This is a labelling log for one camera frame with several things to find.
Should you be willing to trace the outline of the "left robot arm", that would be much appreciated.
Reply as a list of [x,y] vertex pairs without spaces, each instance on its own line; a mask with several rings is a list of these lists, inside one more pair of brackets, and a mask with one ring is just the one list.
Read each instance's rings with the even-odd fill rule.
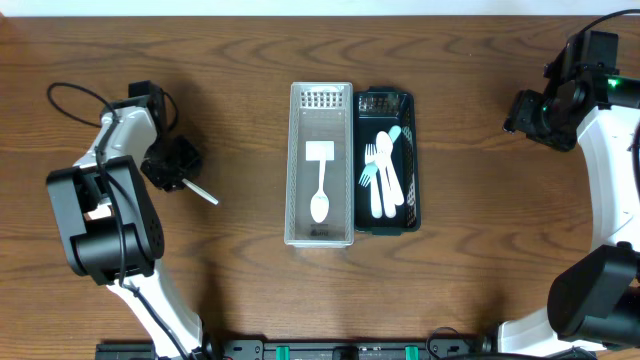
[[127,304],[152,338],[153,358],[213,359],[202,320],[162,262],[164,232],[146,189],[181,190],[201,168],[188,140],[168,136],[171,101],[160,92],[107,105],[90,149],[46,185],[70,267]]

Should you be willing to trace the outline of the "black plastic basket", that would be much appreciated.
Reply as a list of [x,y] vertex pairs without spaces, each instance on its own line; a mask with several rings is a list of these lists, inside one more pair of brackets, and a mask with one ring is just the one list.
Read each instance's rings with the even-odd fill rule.
[[[379,131],[389,131],[394,125],[401,127],[401,134],[394,142],[391,155],[404,195],[404,204],[396,206],[396,216],[387,218],[382,201],[379,170],[377,182],[382,203],[382,217],[371,216],[370,187],[359,184],[365,169],[365,147],[376,147]],[[418,159],[415,136],[414,99],[407,92],[388,87],[371,87],[354,94],[354,224],[355,229],[373,235],[401,235],[413,232],[421,225]]]

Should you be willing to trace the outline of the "white plastic spoon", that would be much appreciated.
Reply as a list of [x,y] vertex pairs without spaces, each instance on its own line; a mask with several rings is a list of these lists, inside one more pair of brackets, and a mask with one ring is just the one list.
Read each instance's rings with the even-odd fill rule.
[[391,190],[393,202],[396,206],[404,204],[404,195],[398,180],[396,169],[391,159],[394,142],[398,139],[400,134],[401,128],[398,125],[394,125],[389,131],[379,131],[376,135],[377,152],[380,158],[385,159],[389,188]]
[[319,162],[318,188],[310,202],[310,212],[312,219],[316,223],[322,223],[329,212],[330,201],[324,191],[324,180],[326,172],[326,160]]

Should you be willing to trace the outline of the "white plastic spoon angled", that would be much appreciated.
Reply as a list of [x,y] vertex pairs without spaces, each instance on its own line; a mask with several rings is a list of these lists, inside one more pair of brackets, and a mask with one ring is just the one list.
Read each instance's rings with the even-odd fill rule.
[[204,190],[203,188],[201,188],[197,184],[193,183],[192,181],[184,178],[182,180],[182,182],[186,187],[188,187],[189,189],[194,191],[196,194],[198,194],[200,197],[202,197],[206,201],[210,202],[214,206],[217,206],[219,204],[219,200],[216,197],[214,197],[209,192],[207,192],[206,190]]

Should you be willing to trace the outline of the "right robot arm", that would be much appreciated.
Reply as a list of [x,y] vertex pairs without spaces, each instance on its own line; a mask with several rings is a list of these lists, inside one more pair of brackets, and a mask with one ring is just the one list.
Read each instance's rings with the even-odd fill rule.
[[639,345],[639,82],[584,75],[553,95],[517,93],[504,124],[584,155],[593,214],[590,252],[559,275],[546,305],[502,323],[498,353],[547,357]]

